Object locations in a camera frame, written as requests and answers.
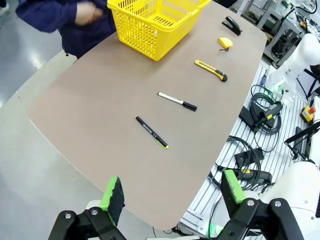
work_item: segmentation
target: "person's hand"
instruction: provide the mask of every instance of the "person's hand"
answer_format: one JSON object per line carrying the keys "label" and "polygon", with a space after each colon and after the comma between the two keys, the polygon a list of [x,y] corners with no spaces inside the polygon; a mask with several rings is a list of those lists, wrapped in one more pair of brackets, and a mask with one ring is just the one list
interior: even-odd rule
{"label": "person's hand", "polygon": [[76,5],[75,24],[83,26],[93,23],[98,17],[101,17],[103,11],[96,7],[92,2],[84,1]]}

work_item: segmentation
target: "brown tabletop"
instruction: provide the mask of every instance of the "brown tabletop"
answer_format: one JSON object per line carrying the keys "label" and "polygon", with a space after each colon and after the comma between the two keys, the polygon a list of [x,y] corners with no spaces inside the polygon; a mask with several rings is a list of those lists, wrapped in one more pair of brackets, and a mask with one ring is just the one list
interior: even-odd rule
{"label": "brown tabletop", "polygon": [[[240,25],[241,36],[221,24],[226,16]],[[229,52],[219,51],[219,37],[232,40]],[[214,165],[265,44],[262,31],[212,2],[193,30],[158,62],[113,34],[45,90],[29,116],[102,191],[112,176],[120,176],[126,208],[167,230],[180,220]],[[196,66],[197,59],[223,71],[228,81]],[[198,109],[193,112],[158,92]],[[168,143],[168,149],[136,121],[137,115]]]}

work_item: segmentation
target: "white marker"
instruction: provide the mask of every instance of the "white marker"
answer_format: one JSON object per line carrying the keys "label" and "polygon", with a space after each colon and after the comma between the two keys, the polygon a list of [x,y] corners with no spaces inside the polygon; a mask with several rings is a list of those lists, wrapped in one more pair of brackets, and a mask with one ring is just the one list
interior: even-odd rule
{"label": "white marker", "polygon": [[192,105],[192,104],[190,104],[190,103],[188,103],[186,101],[179,100],[179,99],[177,99],[177,98],[175,98],[173,96],[169,96],[169,95],[164,94],[162,92],[158,92],[158,95],[160,97],[165,98],[165,99],[169,99],[169,100],[171,100],[173,102],[176,102],[177,104],[180,104],[180,105],[184,106],[185,108],[190,109],[192,111],[196,111],[197,110],[197,106]]}

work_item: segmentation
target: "shoe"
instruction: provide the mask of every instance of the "shoe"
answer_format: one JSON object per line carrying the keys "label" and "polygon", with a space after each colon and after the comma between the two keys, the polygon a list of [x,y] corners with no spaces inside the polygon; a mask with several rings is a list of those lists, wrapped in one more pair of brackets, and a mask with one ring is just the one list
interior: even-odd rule
{"label": "shoe", "polygon": [[0,16],[5,14],[9,10],[9,4],[7,3],[5,7],[0,7]]}

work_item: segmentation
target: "basket rim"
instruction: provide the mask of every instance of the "basket rim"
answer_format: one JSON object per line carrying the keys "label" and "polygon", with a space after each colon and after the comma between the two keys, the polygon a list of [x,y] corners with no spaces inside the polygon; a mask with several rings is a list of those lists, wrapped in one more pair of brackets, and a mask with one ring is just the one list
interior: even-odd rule
{"label": "basket rim", "polygon": [[172,26],[164,26],[162,24],[158,24],[155,23],[153,21],[150,20],[146,20],[144,17],[141,17],[139,15],[136,15],[128,10],[125,10],[123,8],[120,8],[117,4],[114,3],[115,0],[108,0],[107,1],[107,7],[111,10],[115,10],[121,13],[124,13],[126,15],[129,15],[135,19],[140,20],[141,22],[150,25],[152,28],[156,29],[156,30],[162,30],[163,32],[172,32],[173,30],[177,29],[178,27],[180,27],[185,21],[187,21],[190,17],[192,17],[193,15],[195,15],[196,13],[198,13],[199,11],[201,11],[205,6],[207,6],[211,0],[206,0],[204,3],[202,3],[201,5],[197,6],[197,9],[188,12],[183,18],[181,18],[178,22],[174,23]]}

